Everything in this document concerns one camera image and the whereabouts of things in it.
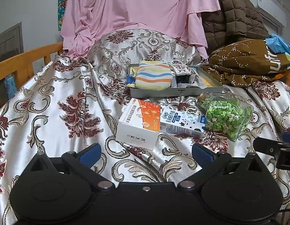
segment glass jar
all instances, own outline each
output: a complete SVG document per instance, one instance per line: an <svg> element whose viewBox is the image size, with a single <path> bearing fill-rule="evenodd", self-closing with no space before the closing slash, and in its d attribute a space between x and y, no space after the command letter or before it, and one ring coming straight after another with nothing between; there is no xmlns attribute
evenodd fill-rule
<svg viewBox="0 0 290 225"><path fill-rule="evenodd" d="M232 141L246 129L253 113L253 106L234 93L203 92L197 106L205 114L205 129L224 133Z"/></svg>

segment striped pouch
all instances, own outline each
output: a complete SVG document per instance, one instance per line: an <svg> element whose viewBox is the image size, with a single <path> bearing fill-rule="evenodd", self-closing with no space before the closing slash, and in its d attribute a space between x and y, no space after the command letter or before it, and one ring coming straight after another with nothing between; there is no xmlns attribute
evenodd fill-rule
<svg viewBox="0 0 290 225"><path fill-rule="evenodd" d="M171 86L172 74L169 65L163 61L140 61L136 71L136 87L161 91Z"/></svg>

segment wooden railing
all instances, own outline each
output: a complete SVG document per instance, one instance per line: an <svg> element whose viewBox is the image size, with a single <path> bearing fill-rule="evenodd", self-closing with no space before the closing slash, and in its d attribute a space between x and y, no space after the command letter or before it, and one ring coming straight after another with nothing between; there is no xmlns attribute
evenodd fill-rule
<svg viewBox="0 0 290 225"><path fill-rule="evenodd" d="M51 61L50 54L63 50L63 42L38 47L0 62L0 80L13 73L15 83L19 89L34 75L32 63L44 58L45 65Z"/></svg>

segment fabric fold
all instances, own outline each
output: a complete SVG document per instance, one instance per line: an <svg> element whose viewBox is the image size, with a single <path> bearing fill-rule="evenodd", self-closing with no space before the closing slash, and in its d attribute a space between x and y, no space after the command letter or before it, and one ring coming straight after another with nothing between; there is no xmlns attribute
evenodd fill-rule
<svg viewBox="0 0 290 225"><path fill-rule="evenodd" d="M200 13L217 10L218 0L68 0L63 48L73 59L84 57L101 36L127 29L153 29L206 47ZM207 57L203 48L201 55Z"/></svg>

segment white box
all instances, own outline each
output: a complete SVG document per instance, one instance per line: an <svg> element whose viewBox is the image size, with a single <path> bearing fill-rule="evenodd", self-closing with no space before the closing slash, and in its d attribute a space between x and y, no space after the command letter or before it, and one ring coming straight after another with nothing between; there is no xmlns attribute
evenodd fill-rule
<svg viewBox="0 0 290 225"><path fill-rule="evenodd" d="M201 139L205 128L205 117L164 109L160 118L160 130L168 134L177 134Z"/></svg>
<svg viewBox="0 0 290 225"><path fill-rule="evenodd" d="M132 98L119 119L116 141L153 150L160 132L160 106Z"/></svg>

